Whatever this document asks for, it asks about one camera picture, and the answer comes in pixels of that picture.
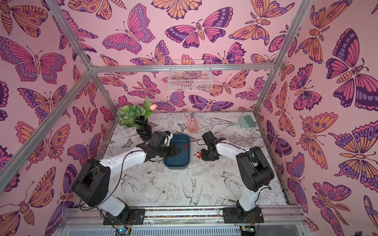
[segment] white wire basket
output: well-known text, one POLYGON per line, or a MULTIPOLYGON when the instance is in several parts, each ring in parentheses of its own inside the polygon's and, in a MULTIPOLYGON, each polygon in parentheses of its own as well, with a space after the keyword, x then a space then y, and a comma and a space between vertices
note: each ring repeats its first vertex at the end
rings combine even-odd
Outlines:
POLYGON ((168 88, 169 91, 212 91, 213 74, 211 70, 211 60, 192 60, 189 68, 183 69, 180 66, 187 62, 187 60, 171 60, 169 62, 168 88), (203 64, 205 61, 210 61, 209 64, 203 64))

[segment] pink spray bottle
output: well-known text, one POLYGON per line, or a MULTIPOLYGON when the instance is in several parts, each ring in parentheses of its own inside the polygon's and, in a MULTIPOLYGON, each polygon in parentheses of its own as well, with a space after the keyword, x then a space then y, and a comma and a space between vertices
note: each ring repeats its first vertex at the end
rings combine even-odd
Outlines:
POLYGON ((186 128, 189 133, 197 133, 198 131, 198 122, 194 117, 194 112, 192 112, 188 117, 188 123, 186 124, 186 128))

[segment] floral patterned tabletop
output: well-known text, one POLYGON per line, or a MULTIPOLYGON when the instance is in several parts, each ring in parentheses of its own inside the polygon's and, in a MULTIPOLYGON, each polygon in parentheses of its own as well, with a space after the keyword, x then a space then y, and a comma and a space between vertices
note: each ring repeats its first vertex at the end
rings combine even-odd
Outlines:
MULTIPOLYGON (((189 113, 153 113, 149 117, 153 132, 169 130, 174 134, 184 133, 190 136, 191 160, 188 167, 184 170, 170 170, 163 161, 135 165, 112 178, 109 186, 111 190, 121 178, 115 196, 129 206, 141 207, 235 205, 244 188, 237 163, 224 156, 213 162, 201 160, 201 149, 205 145, 200 145, 204 143, 203 140, 197 144, 197 140, 208 131, 212 131, 216 138, 224 137, 245 148, 260 147, 271 164, 259 130, 229 125, 237 122, 241 116, 251 115, 254 119, 251 112, 197 113, 196 134, 190 134, 186 129, 188 115, 189 113)), ((118 125, 104 158, 127 152, 141 142, 143 141, 134 128, 118 125)), ((261 192, 258 204, 285 205, 277 177, 269 185, 272 189, 261 192)))

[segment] bird illustration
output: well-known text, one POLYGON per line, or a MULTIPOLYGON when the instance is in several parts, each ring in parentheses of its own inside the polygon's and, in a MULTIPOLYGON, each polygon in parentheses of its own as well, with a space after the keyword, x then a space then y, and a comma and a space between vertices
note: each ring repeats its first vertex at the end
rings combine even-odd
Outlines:
POLYGON ((200 193, 198 194, 197 190, 196 190, 195 178, 194 178, 194 182, 193 182, 192 178, 191 178, 191 180, 192 180, 192 191, 189 191, 188 189, 185 188, 185 186, 183 184, 183 179, 181 179, 181 184, 183 186, 183 191, 184 191, 186 198, 190 198, 189 206, 197 206, 197 204, 199 203, 199 201, 201 199, 201 195, 202 195, 202 185, 201 185, 200 193))
POLYGON ((135 179, 136 181, 139 182, 139 180, 137 178, 135 178, 134 176, 131 176, 129 174, 124 174, 121 179, 123 180, 123 182, 121 183, 121 189, 122 189, 123 196, 125 196, 125 198, 126 198, 125 191, 126 191, 127 185, 130 185, 130 187, 133 189, 134 193, 135 193, 135 190, 138 191, 138 189, 136 188, 136 186, 132 182, 132 179, 135 179))
POLYGON ((225 178, 224 182, 226 187, 235 197, 240 197, 242 195, 244 188, 235 180, 235 177, 239 179, 240 177, 225 171, 223 171, 223 174, 221 174, 220 176, 225 178))

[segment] green brush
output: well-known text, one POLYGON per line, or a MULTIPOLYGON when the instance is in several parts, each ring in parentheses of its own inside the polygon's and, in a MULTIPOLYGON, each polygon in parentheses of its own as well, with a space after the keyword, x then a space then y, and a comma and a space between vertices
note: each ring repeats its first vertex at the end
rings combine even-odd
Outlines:
POLYGON ((246 128, 246 129, 257 127, 256 123, 253 121, 251 116, 239 117, 238 122, 231 124, 231 126, 234 126, 234 125, 240 125, 241 127, 246 128))

